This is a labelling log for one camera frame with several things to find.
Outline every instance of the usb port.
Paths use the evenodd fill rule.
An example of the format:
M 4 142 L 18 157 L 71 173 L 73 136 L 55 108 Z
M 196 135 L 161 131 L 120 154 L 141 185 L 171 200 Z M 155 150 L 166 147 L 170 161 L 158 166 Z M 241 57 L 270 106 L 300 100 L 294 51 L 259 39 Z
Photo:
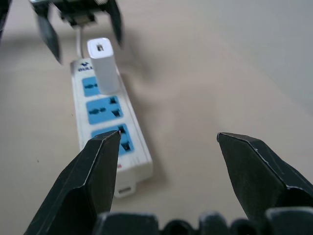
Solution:
M 97 45 L 97 49 L 98 49 L 98 51 L 104 51 L 103 46 L 101 44 Z

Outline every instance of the white cable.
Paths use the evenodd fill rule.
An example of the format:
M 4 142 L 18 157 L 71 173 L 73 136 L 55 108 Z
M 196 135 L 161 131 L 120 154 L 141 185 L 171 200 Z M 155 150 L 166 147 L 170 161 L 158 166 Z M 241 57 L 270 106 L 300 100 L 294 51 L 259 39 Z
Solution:
M 83 45 L 82 45 L 82 34 L 83 34 L 83 27 L 79 26 L 76 29 L 76 51 L 79 58 L 84 57 L 83 53 Z

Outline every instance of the beige table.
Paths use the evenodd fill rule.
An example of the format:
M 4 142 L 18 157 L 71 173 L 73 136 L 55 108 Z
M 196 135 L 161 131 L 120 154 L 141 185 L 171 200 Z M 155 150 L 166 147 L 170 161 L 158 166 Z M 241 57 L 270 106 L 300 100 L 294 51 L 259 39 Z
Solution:
M 116 48 L 117 64 L 153 156 L 155 177 L 140 184 L 135 195 L 114 200 L 112 211 L 149 211 L 161 226 L 177 217 L 196 226 L 208 210 L 220 211 L 228 221 L 244 216 L 216 142 L 220 131 L 264 140 L 313 182 L 312 61 L 307 61 L 312 38 L 290 55 L 279 35 L 262 24 L 295 30 L 288 38 L 295 47 L 305 27 L 275 17 L 296 9 L 301 16 L 297 22 L 308 19 L 291 1 L 282 8 L 279 1 L 263 2 L 268 5 L 243 0 L 236 5 L 227 0 L 119 1 L 127 46 L 125 51 Z M 269 11 L 273 14 L 262 18 Z M 41 41 L 25 0 L 13 1 L 2 38 L 0 234 L 25 231 L 58 174 L 79 151 L 69 71 L 76 59 L 75 32 L 56 15 L 53 22 L 63 66 Z M 107 17 L 99 22 L 86 29 L 85 40 L 109 37 L 114 42 Z M 264 34 L 254 34 L 261 29 Z M 313 35 L 312 29 L 306 30 L 307 36 Z M 278 48 L 287 52 L 277 59 Z M 303 54 L 304 64 L 299 62 Z M 277 71 L 289 71 L 286 80 Z

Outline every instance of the white power strip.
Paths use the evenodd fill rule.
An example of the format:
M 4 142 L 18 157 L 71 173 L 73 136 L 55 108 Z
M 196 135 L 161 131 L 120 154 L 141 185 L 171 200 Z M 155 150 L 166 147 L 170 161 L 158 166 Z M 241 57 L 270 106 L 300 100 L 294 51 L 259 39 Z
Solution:
M 153 163 L 120 74 L 121 88 L 110 95 L 100 94 L 90 58 L 73 61 L 71 74 L 80 149 L 97 134 L 120 130 L 114 195 L 134 193 L 138 182 L 152 176 Z

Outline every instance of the white usb charger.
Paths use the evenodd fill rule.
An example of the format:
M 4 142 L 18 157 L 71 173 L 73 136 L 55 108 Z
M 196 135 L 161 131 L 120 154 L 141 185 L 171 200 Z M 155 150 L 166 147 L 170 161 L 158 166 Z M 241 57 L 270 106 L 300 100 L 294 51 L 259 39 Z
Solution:
M 120 84 L 116 71 L 114 51 L 107 38 L 95 38 L 87 42 L 88 52 L 102 94 L 119 90 Z

